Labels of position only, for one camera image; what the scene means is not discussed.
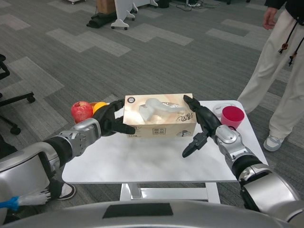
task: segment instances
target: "white pants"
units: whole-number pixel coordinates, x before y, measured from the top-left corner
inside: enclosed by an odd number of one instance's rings
[[[288,41],[288,49],[282,54],[278,53],[295,23],[286,10],[282,12],[263,48],[250,81],[238,98],[246,113],[250,113],[260,104],[304,37],[304,26],[297,25]],[[277,138],[285,138],[304,116],[304,42],[290,67],[292,72],[286,90],[269,123],[270,134]]]

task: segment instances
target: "red cup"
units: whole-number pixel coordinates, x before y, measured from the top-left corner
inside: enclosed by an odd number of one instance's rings
[[[223,109],[221,122],[224,125],[237,129],[244,118],[245,114],[242,109],[235,106],[228,106]]]

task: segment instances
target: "black jacket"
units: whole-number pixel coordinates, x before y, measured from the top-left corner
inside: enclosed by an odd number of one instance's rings
[[[286,2],[286,10],[300,25],[304,25],[304,0],[266,0],[268,7],[280,9]]]

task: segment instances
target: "orange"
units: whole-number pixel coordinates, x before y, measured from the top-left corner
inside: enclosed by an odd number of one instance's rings
[[[108,105],[106,102],[98,102],[97,104],[94,105],[94,108],[93,108],[93,114],[98,110],[100,109],[101,107],[105,106],[105,105]]]

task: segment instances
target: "person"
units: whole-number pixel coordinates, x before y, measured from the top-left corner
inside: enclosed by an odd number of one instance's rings
[[[0,134],[0,160],[16,151],[16,147],[5,142]],[[60,182],[54,178],[49,179],[48,190],[51,193],[51,200],[67,200],[72,198],[76,193],[75,186]]]
[[[274,17],[286,3],[277,22]],[[293,127],[304,116],[304,0],[266,0],[268,9],[263,27],[273,29],[266,42],[253,75],[238,101],[246,113],[262,101],[285,64],[292,71],[284,95],[269,122],[269,136],[264,142],[268,151],[276,151]]]

